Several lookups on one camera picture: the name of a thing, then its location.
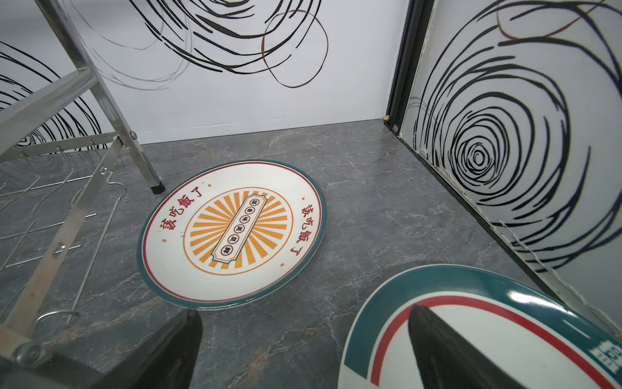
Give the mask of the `sunburst plate near rack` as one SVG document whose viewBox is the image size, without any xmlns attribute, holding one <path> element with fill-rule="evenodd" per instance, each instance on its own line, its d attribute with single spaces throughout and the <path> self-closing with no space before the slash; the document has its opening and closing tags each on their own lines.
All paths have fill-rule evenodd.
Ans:
<svg viewBox="0 0 622 389">
<path fill-rule="evenodd" d="M 275 293 L 311 261 L 325 236 L 327 201 L 307 173 L 241 160 L 167 194 L 140 234 L 137 265 L 160 298 L 221 311 Z"/>
</svg>

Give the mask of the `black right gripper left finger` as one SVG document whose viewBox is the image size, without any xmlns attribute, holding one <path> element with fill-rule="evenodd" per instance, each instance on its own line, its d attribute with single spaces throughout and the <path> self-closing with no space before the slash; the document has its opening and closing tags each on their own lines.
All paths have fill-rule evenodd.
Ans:
<svg viewBox="0 0 622 389">
<path fill-rule="evenodd" d="M 188 388 L 202 340 L 195 310 L 179 312 L 93 388 Z"/>
</svg>

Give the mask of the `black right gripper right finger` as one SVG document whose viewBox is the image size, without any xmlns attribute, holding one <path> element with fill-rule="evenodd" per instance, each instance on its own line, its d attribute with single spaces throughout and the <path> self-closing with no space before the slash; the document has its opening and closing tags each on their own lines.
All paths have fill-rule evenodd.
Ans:
<svg viewBox="0 0 622 389">
<path fill-rule="evenodd" d="M 411 308 L 408 333 L 425 388 L 522 387 L 426 306 Z"/>
</svg>

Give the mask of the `stainless steel dish rack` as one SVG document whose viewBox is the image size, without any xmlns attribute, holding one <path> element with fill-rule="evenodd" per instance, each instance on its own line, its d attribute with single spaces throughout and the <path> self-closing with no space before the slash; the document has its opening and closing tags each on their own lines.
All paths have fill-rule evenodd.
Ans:
<svg viewBox="0 0 622 389">
<path fill-rule="evenodd" d="M 59 1 L 1 4 L 1 384 L 74 386 L 97 372 L 48 339 L 79 303 L 126 198 L 126 157 L 165 185 Z"/>
</svg>

